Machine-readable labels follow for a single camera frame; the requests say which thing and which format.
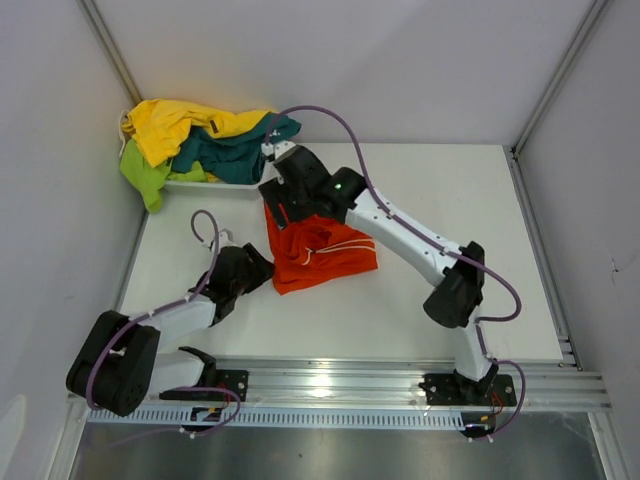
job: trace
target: gray floor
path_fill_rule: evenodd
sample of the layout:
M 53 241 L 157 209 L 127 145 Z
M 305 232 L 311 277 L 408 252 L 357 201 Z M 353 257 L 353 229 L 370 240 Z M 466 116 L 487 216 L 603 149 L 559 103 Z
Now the gray floor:
M 91 424 L 73 479 L 604 480 L 586 415 L 522 415 L 495 443 L 457 432 L 227 427 L 189 440 Z

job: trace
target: red cloth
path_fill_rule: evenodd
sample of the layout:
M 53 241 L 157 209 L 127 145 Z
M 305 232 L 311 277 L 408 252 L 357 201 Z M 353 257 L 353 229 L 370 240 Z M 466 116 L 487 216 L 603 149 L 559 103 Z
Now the red cloth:
M 378 268 L 368 235 L 317 215 L 280 230 L 266 205 L 264 210 L 275 258 L 273 286 L 280 295 Z

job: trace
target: teal cloth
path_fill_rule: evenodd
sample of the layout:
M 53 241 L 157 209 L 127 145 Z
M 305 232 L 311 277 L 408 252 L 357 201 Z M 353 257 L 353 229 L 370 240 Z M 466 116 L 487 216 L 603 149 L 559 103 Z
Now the teal cloth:
M 267 127 L 275 116 L 268 113 L 247 133 L 227 138 L 212 138 L 201 127 L 191 127 L 189 136 L 180 145 L 180 152 L 173 158 L 171 170 L 186 173 L 198 160 L 205 172 L 236 185 L 253 185 L 262 178 L 265 158 L 260 145 Z M 300 131 L 300 124 L 286 115 L 276 123 L 272 141 L 288 140 Z

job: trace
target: table top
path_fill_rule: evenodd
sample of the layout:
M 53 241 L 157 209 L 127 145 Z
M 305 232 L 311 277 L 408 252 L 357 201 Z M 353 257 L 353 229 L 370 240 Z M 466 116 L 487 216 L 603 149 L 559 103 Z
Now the table top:
M 359 170 L 351 144 L 308 144 L 329 171 Z M 520 206 L 502 147 L 478 145 L 365 144 L 374 184 L 408 215 L 466 245 L 474 240 L 486 264 L 522 297 L 522 314 L 507 324 L 486 324 L 490 352 L 498 358 L 555 362 L 562 355 Z M 208 268 L 210 253 L 191 234 L 198 208 L 214 214 L 238 244 L 251 242 L 269 259 L 263 204 L 215 188 L 165 193 L 149 215 L 122 305 L 147 311 L 184 296 Z M 206 219 L 203 234 L 212 232 Z M 212 355 L 261 358 L 450 360 L 452 331 L 422 310 L 432 287 L 402 259 L 377 245 L 379 269 L 280 296 L 270 283 L 238 299 L 223 322 L 183 337 Z M 491 278 L 483 312 L 506 315 L 513 299 Z

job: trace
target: white wall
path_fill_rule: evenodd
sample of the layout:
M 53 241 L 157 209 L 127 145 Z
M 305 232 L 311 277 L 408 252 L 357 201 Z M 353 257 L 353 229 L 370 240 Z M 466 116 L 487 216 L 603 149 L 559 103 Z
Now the white wall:
M 8 479 L 44 475 L 67 370 L 141 219 L 116 167 L 127 106 L 75 2 L 0 2 L 0 414 L 27 397 Z
M 315 103 L 363 140 L 516 140 L 590 0 L 100 0 L 143 94 Z M 344 140 L 301 114 L 307 141 Z
M 522 165 L 578 353 L 640 466 L 639 18 L 639 2 L 612 2 Z

